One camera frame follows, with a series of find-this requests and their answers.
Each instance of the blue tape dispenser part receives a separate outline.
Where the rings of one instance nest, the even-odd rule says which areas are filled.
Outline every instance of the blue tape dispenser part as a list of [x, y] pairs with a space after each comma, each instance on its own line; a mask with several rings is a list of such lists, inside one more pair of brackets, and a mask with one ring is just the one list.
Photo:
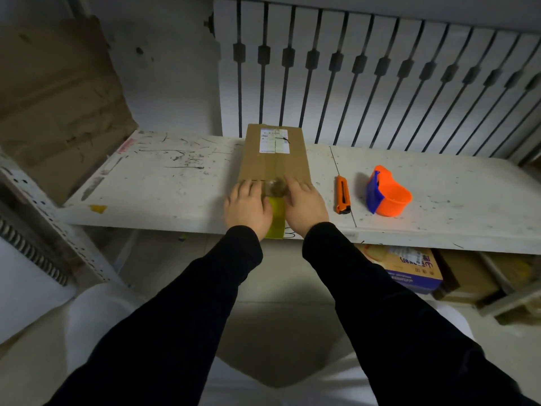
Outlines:
[[379, 204], [382, 203], [384, 198], [378, 188], [378, 175], [379, 171], [374, 171], [369, 183], [366, 185], [366, 206], [373, 214], [375, 214], [375, 211], [378, 209]]

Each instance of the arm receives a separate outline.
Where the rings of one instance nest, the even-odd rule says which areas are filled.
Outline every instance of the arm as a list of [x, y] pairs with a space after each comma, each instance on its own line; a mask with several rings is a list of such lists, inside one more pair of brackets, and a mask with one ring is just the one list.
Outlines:
[[303, 257], [333, 295], [336, 313], [378, 404], [408, 399], [535, 404], [486, 360], [477, 343], [366, 259], [327, 222], [325, 203], [313, 187], [291, 179], [288, 187], [288, 223], [305, 238]]
[[261, 263], [259, 240], [272, 221], [261, 183], [253, 193], [250, 185], [237, 185], [227, 199], [229, 230], [216, 246], [113, 327], [49, 405], [199, 402], [238, 287]]

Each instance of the yellow tape residue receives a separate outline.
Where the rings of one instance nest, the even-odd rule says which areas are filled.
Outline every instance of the yellow tape residue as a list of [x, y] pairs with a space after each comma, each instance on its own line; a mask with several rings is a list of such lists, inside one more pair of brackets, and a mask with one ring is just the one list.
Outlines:
[[92, 212], [98, 212], [98, 214], [103, 214], [107, 209], [107, 205], [88, 205]]
[[268, 197], [272, 206], [272, 225], [265, 238], [283, 239], [286, 231], [286, 206], [283, 197]]

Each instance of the orange utility knife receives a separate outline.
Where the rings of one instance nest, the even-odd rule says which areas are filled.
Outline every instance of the orange utility knife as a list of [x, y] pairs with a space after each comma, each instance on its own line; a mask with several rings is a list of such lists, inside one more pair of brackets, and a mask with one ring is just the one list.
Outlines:
[[336, 212], [339, 214], [349, 214], [351, 212], [347, 180], [340, 175], [336, 177]]

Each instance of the packing tape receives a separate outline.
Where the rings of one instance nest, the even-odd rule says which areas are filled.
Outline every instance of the packing tape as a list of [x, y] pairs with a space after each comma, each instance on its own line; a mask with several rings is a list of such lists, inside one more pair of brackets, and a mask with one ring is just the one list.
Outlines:
[[286, 206], [283, 197], [268, 197], [272, 206], [272, 225], [265, 238], [283, 239], [286, 231]]

